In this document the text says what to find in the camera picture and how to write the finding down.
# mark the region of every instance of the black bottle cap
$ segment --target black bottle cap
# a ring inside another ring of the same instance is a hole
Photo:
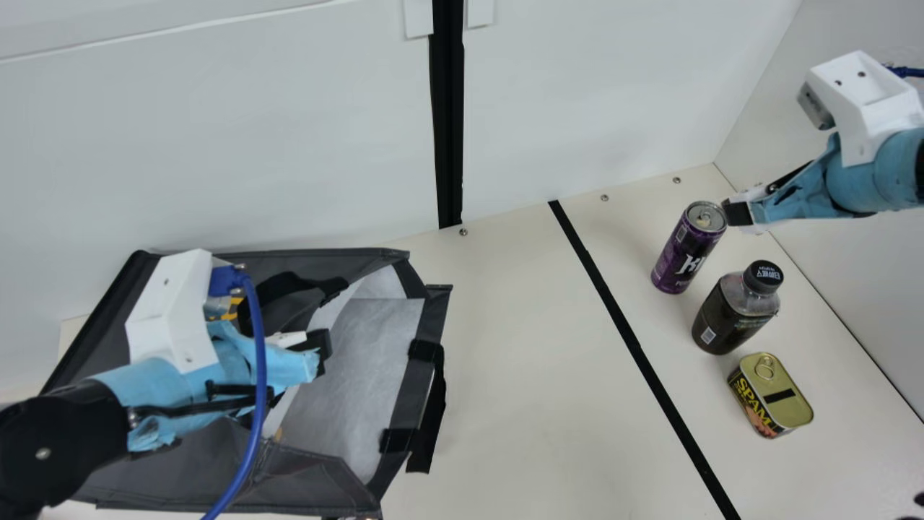
[[[773,294],[783,283],[783,271],[773,262],[758,260],[745,270],[745,285],[760,294]]]

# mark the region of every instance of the white table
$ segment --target white table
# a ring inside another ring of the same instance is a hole
[[[738,513],[924,513],[912,502],[924,490],[924,425],[771,236],[731,229],[686,293],[653,288],[650,269],[681,211],[731,191],[714,167],[677,175],[680,184],[668,175],[562,204]],[[385,244],[410,250],[426,282],[456,285],[444,333],[448,408],[432,473],[399,474],[385,515],[722,518],[549,207],[466,228],[465,237],[446,229]],[[689,337],[699,304],[723,273],[758,258],[785,273],[779,317],[732,354],[703,353]],[[724,383],[739,357],[761,350],[780,356],[815,410],[813,423],[778,440],[751,429]],[[69,502],[45,518],[199,516]]]
[[[425,282],[456,286],[432,473],[400,473],[386,518],[721,519],[549,207],[467,228],[466,237],[446,229],[385,244],[410,250]],[[74,502],[45,514],[199,517]]]
[[[742,518],[924,516],[912,501],[924,491],[924,424],[770,235],[729,229],[684,294],[652,286],[651,267],[687,205],[731,193],[707,166],[562,206]],[[704,353],[690,338],[699,305],[722,274],[757,259],[784,272],[780,315],[736,351]],[[752,430],[724,382],[738,359],[760,351],[780,357],[815,411],[776,440]]]

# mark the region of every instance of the can lid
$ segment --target can lid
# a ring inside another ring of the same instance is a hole
[[[811,405],[775,355],[746,355],[738,366],[776,424],[787,428],[800,427],[814,418]]]
[[[783,284],[783,270],[773,262],[753,262],[744,274],[745,285],[760,294],[773,294]]]
[[[700,231],[717,233],[725,230],[725,212],[716,204],[699,201],[687,208],[687,220]]]

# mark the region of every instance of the dark liquid bottle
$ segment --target dark liquid bottle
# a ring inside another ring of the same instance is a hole
[[[730,353],[780,310],[783,271],[766,260],[719,279],[693,322],[693,341],[714,354]]]

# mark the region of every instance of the spam can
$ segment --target spam can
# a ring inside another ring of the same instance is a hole
[[[726,227],[721,207],[706,201],[691,204],[680,216],[651,270],[651,283],[668,294],[686,291]]]
[[[728,377],[728,384],[751,424],[768,439],[805,426],[815,415],[783,364],[773,354],[745,356]]]

